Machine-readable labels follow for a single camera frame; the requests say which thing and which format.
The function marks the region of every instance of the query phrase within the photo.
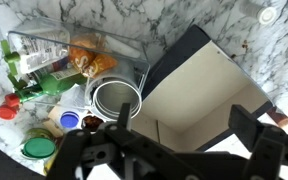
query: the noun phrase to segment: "green jar lid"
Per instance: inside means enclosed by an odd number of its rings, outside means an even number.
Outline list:
[[[32,138],[25,143],[23,153],[32,158],[46,158],[51,156],[55,149],[55,144],[50,139]]]

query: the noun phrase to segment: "white marble surface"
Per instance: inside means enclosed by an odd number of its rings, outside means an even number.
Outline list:
[[[256,1],[277,8],[273,24],[263,26],[245,17],[236,0],[0,0],[0,31],[5,36],[24,19],[47,16],[146,41],[154,64],[191,24],[197,24],[228,55],[236,54],[234,60],[283,110],[288,107],[288,0]],[[0,49],[0,104],[11,92],[1,56]],[[24,132],[46,117],[45,109],[33,104],[26,104],[20,113],[13,121],[0,120],[0,149],[9,155]],[[42,161],[12,157],[42,170]]]

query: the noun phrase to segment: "clear plastic container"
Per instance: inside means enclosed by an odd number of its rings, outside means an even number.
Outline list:
[[[56,31],[61,31],[59,36],[47,36],[51,34],[50,32]],[[130,74],[130,77],[126,79],[132,79],[131,83],[132,86],[134,86],[134,89],[136,89],[139,94],[142,92],[150,65],[147,62],[143,43],[140,41],[47,18],[26,20],[14,30],[9,31],[8,40],[12,52],[20,52],[21,49],[23,49],[21,38],[34,39],[41,44],[44,43],[53,48],[60,47],[58,49],[61,49],[61,53],[59,53],[61,56],[54,56],[56,58],[53,59],[44,58],[46,60],[42,61],[42,64],[35,67],[28,66],[30,61],[27,59],[24,58],[26,62],[23,63],[21,59],[18,63],[20,66],[20,73],[25,74],[32,72],[59,61],[63,56],[68,56],[72,65],[76,69],[80,70],[84,76],[88,77],[88,82],[86,84],[88,87],[94,79],[101,77],[102,74],[106,74],[110,71],[114,72],[115,68],[119,68],[119,63],[123,64],[124,62],[127,62],[127,64],[132,68],[130,71],[132,74]],[[90,58],[94,58],[94,55],[96,55],[96,59],[100,54],[105,55],[103,57],[109,57],[108,59],[113,59],[113,65],[112,63],[108,65],[105,64],[108,62],[107,59],[105,59],[105,61],[98,61],[97,64],[94,64],[95,60],[93,60],[93,64],[87,64]],[[82,102],[82,107],[76,107],[74,104],[63,104],[61,102],[58,104],[59,99],[60,96],[44,96],[26,103],[48,104],[52,106],[65,107],[65,109],[84,109],[83,107],[90,106],[90,102],[86,101]]]

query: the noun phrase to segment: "red cap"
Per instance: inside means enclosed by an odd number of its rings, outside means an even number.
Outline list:
[[[0,118],[4,120],[11,120],[13,119],[17,114],[17,111],[15,108],[9,107],[7,105],[0,106]]]
[[[10,107],[15,107],[20,105],[21,102],[20,98],[16,94],[12,93],[5,96],[5,103]]]

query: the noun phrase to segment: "blue lid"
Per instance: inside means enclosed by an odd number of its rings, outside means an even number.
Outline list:
[[[72,111],[66,111],[62,114],[61,125],[66,128],[73,128],[78,123],[78,114]]]

